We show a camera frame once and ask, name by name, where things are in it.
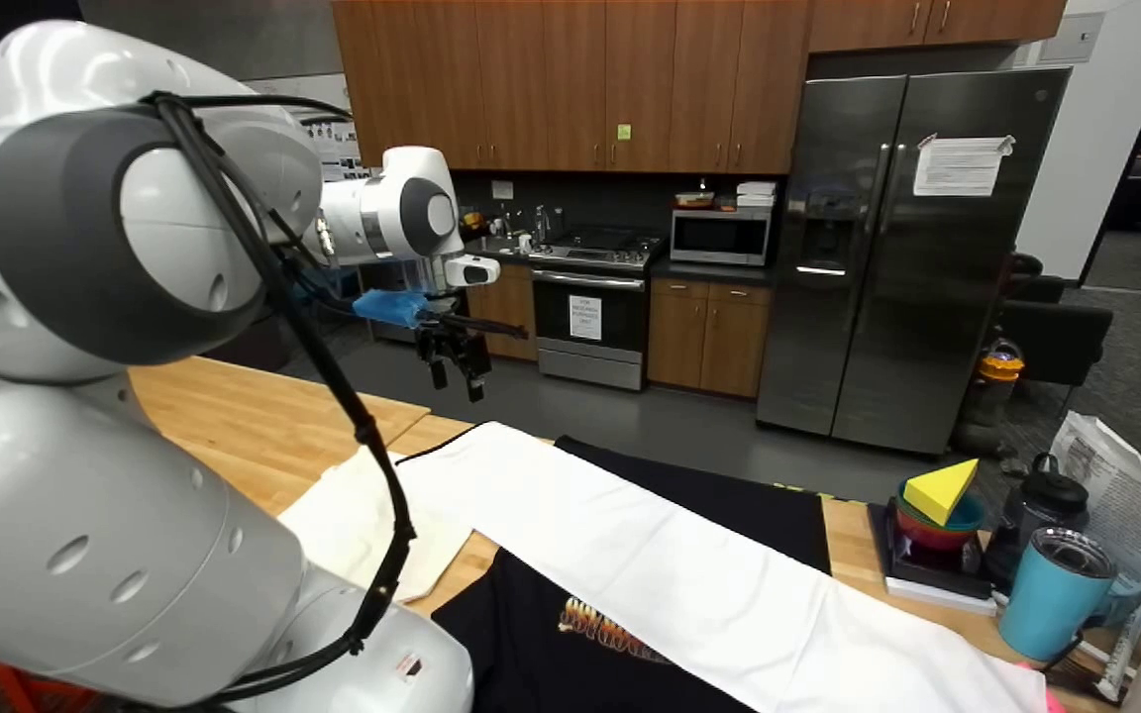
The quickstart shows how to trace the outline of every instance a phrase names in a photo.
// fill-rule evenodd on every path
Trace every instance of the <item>cabinet handle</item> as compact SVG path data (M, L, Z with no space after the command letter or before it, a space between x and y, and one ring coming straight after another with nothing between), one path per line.
M920 29L923 29L923 0L916 0L910 37L920 37Z
M952 31L955 0L943 0L937 37Z

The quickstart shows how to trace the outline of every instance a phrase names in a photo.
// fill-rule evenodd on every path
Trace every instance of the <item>paper sign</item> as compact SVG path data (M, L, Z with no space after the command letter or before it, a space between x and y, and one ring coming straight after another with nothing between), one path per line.
M992 200L999 186L1011 139L925 139L920 147L920 200Z
M570 336L576 341L602 341L602 296L570 292Z

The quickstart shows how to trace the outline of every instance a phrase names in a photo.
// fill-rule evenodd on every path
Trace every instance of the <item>stainless steel refrigerator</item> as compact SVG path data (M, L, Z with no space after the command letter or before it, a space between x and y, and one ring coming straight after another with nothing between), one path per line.
M809 81L762 423L947 449L1065 81Z

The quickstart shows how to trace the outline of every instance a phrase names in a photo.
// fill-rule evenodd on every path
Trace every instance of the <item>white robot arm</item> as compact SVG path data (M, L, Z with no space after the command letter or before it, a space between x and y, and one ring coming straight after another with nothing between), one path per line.
M244 708L467 708L467 655L395 606L360 659L318 659L356 647L339 634L367 594L306 561L284 527L121 403L127 365L215 348L277 296L244 245L255 226L289 242L322 210L322 168L284 111L206 106L206 151L181 151L152 91L249 94L88 23L0 44L0 660L152 704L261 695ZM226 201L199 153L233 168ZM441 242L403 231L406 245L453 267L445 163L406 151L395 168L395 182L433 189L400 189L406 210L385 238L428 226Z

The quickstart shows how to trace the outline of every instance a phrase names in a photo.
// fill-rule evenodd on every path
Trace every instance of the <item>white sheet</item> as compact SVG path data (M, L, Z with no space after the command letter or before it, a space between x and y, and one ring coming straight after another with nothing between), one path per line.
M488 423L400 468L421 513L479 527L754 708L1046 708L1046 687L541 441Z
M413 550L400 576L395 604L428 594L453 565L457 550L471 535L461 519L441 519L428 507L413 507ZM309 561L333 569L343 584L367 588L379 554L391 538L391 503L379 468L367 451L350 454L311 482L280 522L300 538Z

